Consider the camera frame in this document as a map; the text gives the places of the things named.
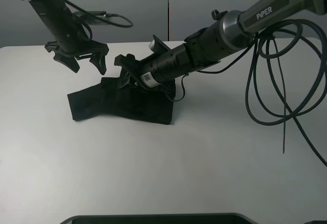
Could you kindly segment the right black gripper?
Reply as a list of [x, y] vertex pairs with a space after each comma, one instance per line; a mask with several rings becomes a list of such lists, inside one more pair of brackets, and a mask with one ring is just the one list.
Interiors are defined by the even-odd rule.
[[146, 91], [188, 74], [193, 68], [185, 43], [164, 54], [153, 53], [142, 60], [135, 59], [132, 54], [119, 55], [114, 65], [122, 68], [118, 89], [140, 88]]

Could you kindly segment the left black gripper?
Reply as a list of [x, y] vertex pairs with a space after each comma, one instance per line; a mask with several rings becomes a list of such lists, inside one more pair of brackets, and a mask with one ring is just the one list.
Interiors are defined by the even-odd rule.
[[107, 44], [91, 40], [82, 46], [80, 50], [72, 53], [65, 52], [56, 41], [48, 42], [44, 48], [49, 53], [54, 52], [55, 54], [58, 54], [55, 55], [55, 61], [66, 66], [74, 73], [77, 73], [80, 69], [77, 60], [86, 58], [90, 58], [89, 62], [97, 68], [101, 75], [105, 75], [107, 71], [105, 62], [105, 57], [109, 52]]

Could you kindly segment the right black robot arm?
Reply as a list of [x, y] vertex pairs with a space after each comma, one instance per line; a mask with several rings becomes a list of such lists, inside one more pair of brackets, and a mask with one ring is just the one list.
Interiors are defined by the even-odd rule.
[[221, 59], [250, 46], [255, 33], [302, 10], [326, 14], [326, 0], [260, 0], [249, 9], [218, 12], [215, 23], [187, 37], [170, 49], [156, 36], [150, 56], [136, 60], [134, 55], [119, 55], [114, 65], [121, 66], [118, 87], [140, 87], [150, 91], [180, 76], [205, 69]]

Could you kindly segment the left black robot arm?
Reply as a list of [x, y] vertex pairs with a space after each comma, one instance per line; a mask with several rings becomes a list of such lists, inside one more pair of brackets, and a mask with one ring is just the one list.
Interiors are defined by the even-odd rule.
[[54, 52], [55, 61], [77, 73], [78, 60], [88, 58], [101, 75], [106, 73], [108, 46], [93, 40], [90, 26], [72, 13], [64, 0], [27, 1], [55, 38], [45, 45], [49, 53]]

